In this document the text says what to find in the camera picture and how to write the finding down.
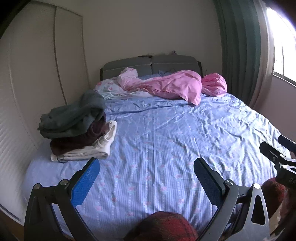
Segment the metal screw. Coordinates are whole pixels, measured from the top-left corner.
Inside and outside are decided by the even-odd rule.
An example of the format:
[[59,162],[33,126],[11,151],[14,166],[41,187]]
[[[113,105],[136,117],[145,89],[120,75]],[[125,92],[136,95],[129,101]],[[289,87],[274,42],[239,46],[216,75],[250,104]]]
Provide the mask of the metal screw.
[[68,184],[68,180],[67,179],[63,179],[59,182],[62,186],[65,186]]
[[233,180],[230,180],[230,179],[225,180],[225,183],[226,183],[228,186],[232,186],[232,185],[234,184]]
[[34,189],[39,189],[40,187],[41,187],[40,183],[36,183],[36,184],[34,185]]
[[254,183],[253,185],[254,185],[254,188],[260,189],[260,185],[258,183]]

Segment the headboard cushion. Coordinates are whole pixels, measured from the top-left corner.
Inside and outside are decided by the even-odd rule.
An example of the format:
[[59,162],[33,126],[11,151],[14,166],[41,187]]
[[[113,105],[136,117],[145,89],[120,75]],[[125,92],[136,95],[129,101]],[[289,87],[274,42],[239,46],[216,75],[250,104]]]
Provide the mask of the headboard cushion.
[[149,57],[125,58],[106,63],[101,69],[101,80],[118,76],[126,67],[136,69],[138,76],[152,74],[151,59]]
[[158,74],[160,70],[165,72],[193,70],[203,77],[201,63],[196,61],[195,58],[186,55],[169,54],[125,58],[108,62],[101,69],[101,80],[118,76],[126,67],[136,69],[139,77]]

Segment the beige wall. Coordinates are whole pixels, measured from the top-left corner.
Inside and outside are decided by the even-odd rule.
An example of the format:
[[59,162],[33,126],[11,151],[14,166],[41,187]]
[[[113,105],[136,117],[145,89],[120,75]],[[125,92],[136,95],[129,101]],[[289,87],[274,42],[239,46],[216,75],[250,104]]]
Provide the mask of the beige wall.
[[296,141],[296,86],[273,76],[270,90],[256,111],[268,118],[282,135]]
[[191,55],[204,72],[222,71],[212,0],[40,0],[83,17],[86,64],[93,87],[109,61],[145,54]]

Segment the mattress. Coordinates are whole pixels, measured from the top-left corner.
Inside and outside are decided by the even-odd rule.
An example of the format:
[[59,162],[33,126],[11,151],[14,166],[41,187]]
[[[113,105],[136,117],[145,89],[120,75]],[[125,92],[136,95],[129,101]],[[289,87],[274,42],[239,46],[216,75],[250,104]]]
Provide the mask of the mattress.
[[[201,232],[216,211],[193,171],[203,157],[213,170],[237,185],[251,186],[276,175],[259,151],[280,132],[264,116],[236,97],[202,95],[199,106],[159,97],[106,101],[108,120],[117,121],[111,155],[100,160],[100,173],[77,209],[100,240],[123,238],[139,221],[156,211],[182,214]],[[50,161],[49,140],[34,156],[23,183],[28,202],[35,183],[56,185],[70,179],[86,161]],[[70,234],[54,206],[63,231]]]

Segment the window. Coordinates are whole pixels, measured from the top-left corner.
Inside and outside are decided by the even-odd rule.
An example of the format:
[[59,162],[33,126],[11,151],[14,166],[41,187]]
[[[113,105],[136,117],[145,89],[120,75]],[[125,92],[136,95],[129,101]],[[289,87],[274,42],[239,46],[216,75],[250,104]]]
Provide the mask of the window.
[[267,17],[274,36],[274,74],[295,84],[296,31],[271,8],[267,9]]

